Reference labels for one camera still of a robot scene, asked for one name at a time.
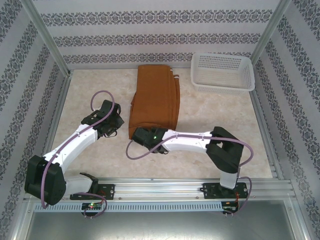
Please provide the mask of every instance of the marble floor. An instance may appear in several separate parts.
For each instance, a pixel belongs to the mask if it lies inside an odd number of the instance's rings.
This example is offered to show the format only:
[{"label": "marble floor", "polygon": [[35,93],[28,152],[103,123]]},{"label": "marble floor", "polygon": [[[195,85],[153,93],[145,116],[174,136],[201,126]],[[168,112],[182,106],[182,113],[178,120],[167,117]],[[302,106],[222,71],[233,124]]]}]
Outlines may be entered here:
[{"label": "marble floor", "polygon": [[[220,171],[201,153],[174,151],[167,155],[150,154],[139,160],[126,157],[131,100],[136,91],[137,69],[75,70],[70,83],[53,148],[69,137],[88,116],[92,95],[108,90],[121,105],[124,124],[116,137],[100,138],[85,149],[67,169],[66,175],[86,172],[95,177],[116,178],[219,178]],[[190,69],[174,68],[180,76],[180,111],[177,131],[206,132],[221,126],[254,150],[251,162],[242,167],[240,176],[272,178],[249,93],[236,96],[203,93],[194,90]],[[96,96],[93,107],[99,108],[107,94]],[[129,154],[139,156],[146,148],[132,143]],[[241,161],[249,156],[245,148]]]}]

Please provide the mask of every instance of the black mounting plate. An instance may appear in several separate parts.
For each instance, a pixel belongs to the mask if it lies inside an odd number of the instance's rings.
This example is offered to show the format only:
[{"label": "black mounting plate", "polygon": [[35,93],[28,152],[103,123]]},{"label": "black mounting plate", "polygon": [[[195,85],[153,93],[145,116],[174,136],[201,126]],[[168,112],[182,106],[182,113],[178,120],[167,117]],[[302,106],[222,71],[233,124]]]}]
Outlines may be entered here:
[{"label": "black mounting plate", "polygon": [[[115,185],[98,184],[98,190],[95,194],[103,196],[106,200],[113,200],[115,195]],[[70,195],[70,200],[101,200],[101,198],[96,196],[72,194]]]},{"label": "black mounting plate", "polygon": [[200,188],[204,199],[236,199],[238,193],[239,199],[246,199],[248,196],[247,185],[244,182],[237,182],[234,189],[221,187],[220,183],[204,183]]}]

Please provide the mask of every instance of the white basket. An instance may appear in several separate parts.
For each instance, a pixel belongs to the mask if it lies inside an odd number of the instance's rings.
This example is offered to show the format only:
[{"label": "white basket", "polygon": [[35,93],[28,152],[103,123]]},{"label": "white basket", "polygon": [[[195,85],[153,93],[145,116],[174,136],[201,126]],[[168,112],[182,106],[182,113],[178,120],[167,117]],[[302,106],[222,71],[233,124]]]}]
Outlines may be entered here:
[{"label": "white basket", "polygon": [[246,56],[195,53],[191,82],[199,92],[240,95],[255,89],[251,60]]}]

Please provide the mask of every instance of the plastic basket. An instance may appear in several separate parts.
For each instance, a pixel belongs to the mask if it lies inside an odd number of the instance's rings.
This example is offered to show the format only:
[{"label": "plastic basket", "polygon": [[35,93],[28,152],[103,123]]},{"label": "plastic basket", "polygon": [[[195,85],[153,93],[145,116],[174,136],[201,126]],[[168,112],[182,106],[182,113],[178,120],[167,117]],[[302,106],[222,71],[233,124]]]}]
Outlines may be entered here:
[{"label": "plastic basket", "polygon": [[246,56],[195,53],[191,82],[199,92],[241,95],[255,89],[251,60]]}]

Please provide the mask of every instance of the patterned wallpaper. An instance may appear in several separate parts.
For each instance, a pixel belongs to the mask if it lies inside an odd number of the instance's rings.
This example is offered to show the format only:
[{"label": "patterned wallpaper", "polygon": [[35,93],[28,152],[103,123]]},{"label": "patterned wallpaper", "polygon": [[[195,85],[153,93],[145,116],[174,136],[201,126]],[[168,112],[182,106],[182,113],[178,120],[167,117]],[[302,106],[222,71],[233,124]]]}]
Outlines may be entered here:
[{"label": "patterned wallpaper", "polygon": [[70,69],[190,65],[194,52],[250,56],[279,0],[35,0]]},{"label": "patterned wallpaper", "polygon": [[320,2],[294,0],[255,66],[256,91],[311,239],[320,239]]},{"label": "patterned wallpaper", "polygon": [[0,240],[5,240],[24,194],[28,159],[44,151],[65,76],[20,1],[1,1],[0,9]]}]

